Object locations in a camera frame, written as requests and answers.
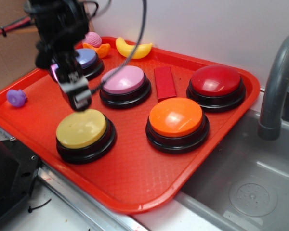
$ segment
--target pink button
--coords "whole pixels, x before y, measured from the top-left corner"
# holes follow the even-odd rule
[[[115,69],[104,74],[104,81]],[[126,94],[139,88],[144,83],[144,72],[136,66],[125,66],[112,76],[103,86],[104,91],[110,94]]]

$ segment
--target cardboard box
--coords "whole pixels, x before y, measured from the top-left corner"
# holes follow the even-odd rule
[[[0,26],[26,16],[25,0],[0,0]],[[34,33],[8,33],[0,36],[0,90],[35,68],[38,53],[35,44],[39,35]]]

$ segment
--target white wall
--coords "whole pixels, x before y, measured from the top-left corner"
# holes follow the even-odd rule
[[[242,68],[265,87],[273,60],[289,34],[289,0],[147,0],[142,43]],[[101,9],[107,0],[98,0]],[[136,41],[141,0],[112,0],[93,19],[101,36]]]

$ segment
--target yellow button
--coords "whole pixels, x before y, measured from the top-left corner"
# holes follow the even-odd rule
[[[56,136],[66,148],[84,148],[101,138],[106,128],[107,122],[103,113],[87,109],[64,118],[57,127]]]

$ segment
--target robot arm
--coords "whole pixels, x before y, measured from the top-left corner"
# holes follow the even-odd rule
[[[35,20],[41,38],[37,44],[36,66],[49,69],[57,63],[56,75],[63,97],[74,111],[87,109],[91,94],[74,49],[89,30],[83,3],[77,0],[28,0],[24,10]],[[77,101],[76,96],[81,93],[87,93],[87,97]]]

